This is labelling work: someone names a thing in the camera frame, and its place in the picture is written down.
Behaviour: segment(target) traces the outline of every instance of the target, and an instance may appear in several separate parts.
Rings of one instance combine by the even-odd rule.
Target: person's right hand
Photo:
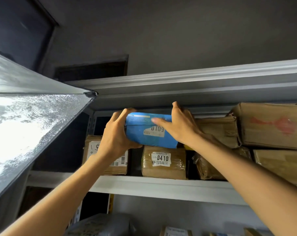
[[[161,118],[152,118],[152,122],[166,129],[178,142],[190,146],[191,138],[195,135],[201,135],[202,132],[197,127],[189,110],[180,108],[177,102],[173,102],[172,105],[172,122],[167,122]]]

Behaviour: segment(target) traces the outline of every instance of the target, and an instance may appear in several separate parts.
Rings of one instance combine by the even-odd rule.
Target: wall
[[[122,54],[128,75],[297,59],[297,0],[72,1],[47,70]]]
[[[115,195],[113,212],[131,214],[143,236],[159,235],[162,225],[190,229],[194,236],[243,235],[245,226],[266,229],[249,206]]]

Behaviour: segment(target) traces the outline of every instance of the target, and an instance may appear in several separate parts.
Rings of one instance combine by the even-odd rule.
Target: gray plastic package
[[[129,236],[135,227],[127,214],[96,214],[70,226],[63,236]]]

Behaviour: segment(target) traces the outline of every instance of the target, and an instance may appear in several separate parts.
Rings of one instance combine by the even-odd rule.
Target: white shelf
[[[55,188],[72,173],[31,171],[27,185]],[[247,205],[228,182],[101,176],[92,192]]]

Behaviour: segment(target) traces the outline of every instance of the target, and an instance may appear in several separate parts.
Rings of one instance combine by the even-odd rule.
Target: red stain on box
[[[250,119],[251,123],[261,124],[261,125],[274,125],[279,131],[281,131],[284,135],[291,135],[293,134],[296,129],[296,123],[292,122],[288,117],[281,117],[274,122],[266,122],[256,117],[252,117]]]

